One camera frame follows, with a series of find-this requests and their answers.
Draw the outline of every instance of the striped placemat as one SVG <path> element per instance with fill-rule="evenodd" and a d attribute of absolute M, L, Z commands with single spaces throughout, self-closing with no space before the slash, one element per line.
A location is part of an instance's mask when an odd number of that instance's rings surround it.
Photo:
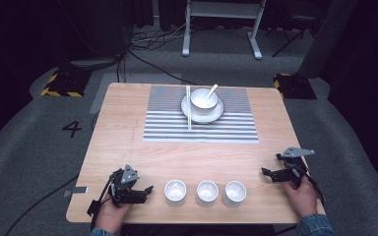
<path fill-rule="evenodd" d="M 256 126 L 245 88 L 218 88 L 224 105 L 220 119 L 210 124 L 192 123 L 180 108 L 185 87 L 152 87 L 147 111 L 144 141 L 258 144 Z"/>

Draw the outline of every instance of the table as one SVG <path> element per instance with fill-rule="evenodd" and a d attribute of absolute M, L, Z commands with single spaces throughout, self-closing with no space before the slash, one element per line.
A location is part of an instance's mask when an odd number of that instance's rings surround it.
<path fill-rule="evenodd" d="M 118 168 L 124 168 L 125 164 L 130 164 L 141 176 L 133 189 L 155 186 L 146 203 L 135 205 L 125 222 L 298 221 L 280 184 L 272 183 L 261 172 L 261 167 L 283 169 L 275 154 L 288 147 L 299 147 L 276 89 L 244 88 L 254 115 L 259 144 L 144 142 L 150 92 L 157 86 L 109 86 L 76 185 L 87 186 L 89 190 L 86 194 L 73 195 L 66 214 L 69 221 L 91 221 L 86 213 L 91 201 L 99 198 L 108 176 Z M 179 179 L 187 186 L 186 202 L 181 207 L 171 207 L 165 201 L 164 186 L 172 179 Z M 203 180 L 212 180 L 220 188 L 220 196 L 212 207 L 203 208 L 196 203 L 196 188 Z M 245 202 L 237 208 L 228 208 L 221 200 L 225 185 L 232 180 L 243 183 L 247 189 Z M 320 203 L 318 210 L 324 212 Z"/>
<path fill-rule="evenodd" d="M 266 0 L 260 0 L 260 4 L 198 2 L 187 0 L 186 28 L 183 39 L 182 55 L 189 56 L 191 17 L 240 18 L 256 20 L 254 22 L 253 31 L 248 32 L 247 36 L 254 53 L 254 57 L 261 60 L 263 56 L 257 44 L 256 35 L 263 16 L 265 5 Z"/>

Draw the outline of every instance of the white chopsticks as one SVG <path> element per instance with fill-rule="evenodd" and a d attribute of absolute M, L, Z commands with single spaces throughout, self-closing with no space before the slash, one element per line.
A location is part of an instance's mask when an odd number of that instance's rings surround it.
<path fill-rule="evenodd" d="M 187 106 L 187 117 L 188 117 L 188 131 L 192 130 L 192 112 L 191 112 L 191 101 L 190 101 L 190 86 L 186 86 L 186 106 Z"/>

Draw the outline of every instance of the black chair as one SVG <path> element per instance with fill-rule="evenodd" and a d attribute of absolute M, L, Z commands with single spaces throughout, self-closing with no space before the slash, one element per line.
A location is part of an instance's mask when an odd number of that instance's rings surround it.
<path fill-rule="evenodd" d="M 307 30 L 315 37 L 315 33 L 324 22 L 325 14 L 315 1 L 280 0 L 276 7 L 279 11 L 278 27 L 283 29 L 287 43 L 276 51 L 272 57 L 278 55 L 298 37 L 303 37 Z M 286 30 L 299 30 L 299 33 L 292 38 L 288 38 Z"/>

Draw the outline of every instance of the sleeve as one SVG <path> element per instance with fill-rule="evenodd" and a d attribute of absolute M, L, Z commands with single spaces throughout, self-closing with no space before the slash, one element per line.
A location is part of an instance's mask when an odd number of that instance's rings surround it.
<path fill-rule="evenodd" d="M 296 227 L 298 236 L 335 236 L 325 214 L 311 214 L 300 219 Z"/>
<path fill-rule="evenodd" d="M 91 232 L 91 236 L 113 236 L 112 234 L 106 232 L 100 228 L 94 228 Z"/>

